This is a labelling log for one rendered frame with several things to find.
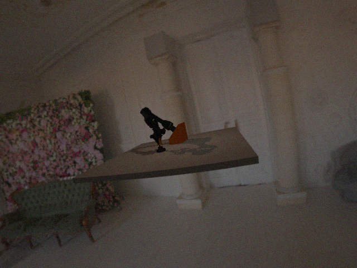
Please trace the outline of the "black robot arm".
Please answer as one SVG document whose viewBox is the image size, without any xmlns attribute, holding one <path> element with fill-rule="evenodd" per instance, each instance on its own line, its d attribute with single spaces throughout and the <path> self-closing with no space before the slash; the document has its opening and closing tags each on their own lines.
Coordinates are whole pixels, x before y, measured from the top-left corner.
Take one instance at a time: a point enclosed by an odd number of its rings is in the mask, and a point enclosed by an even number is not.
<svg viewBox="0 0 357 268">
<path fill-rule="evenodd" d="M 158 122 L 162 124 L 164 127 L 163 129 L 158 129 L 157 134 L 165 134 L 166 130 L 171 130 L 174 132 L 175 126 L 173 126 L 173 123 L 167 120 L 162 120 L 161 118 L 157 117 L 155 114 L 149 110 L 149 108 L 145 107 L 140 111 L 140 114 L 144 116 L 145 122 L 148 124 L 150 128 L 158 127 Z M 166 129 L 166 130 L 165 130 Z"/>
</svg>

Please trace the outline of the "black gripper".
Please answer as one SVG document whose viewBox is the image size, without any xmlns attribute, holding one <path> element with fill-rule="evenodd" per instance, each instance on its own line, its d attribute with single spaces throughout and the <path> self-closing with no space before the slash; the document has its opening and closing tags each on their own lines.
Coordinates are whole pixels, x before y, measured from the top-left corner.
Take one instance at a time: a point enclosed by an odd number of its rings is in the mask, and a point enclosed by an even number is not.
<svg viewBox="0 0 357 268">
<path fill-rule="evenodd" d="M 156 142 L 157 142 L 157 144 L 159 145 L 159 140 L 158 140 L 158 138 L 162 138 L 162 134 L 157 134 L 157 130 L 159 129 L 159 126 L 158 127 L 154 127 L 152 130 L 153 130 L 153 134 L 152 135 L 150 135 L 150 138 L 152 138 L 152 139 L 154 139 Z"/>
</svg>

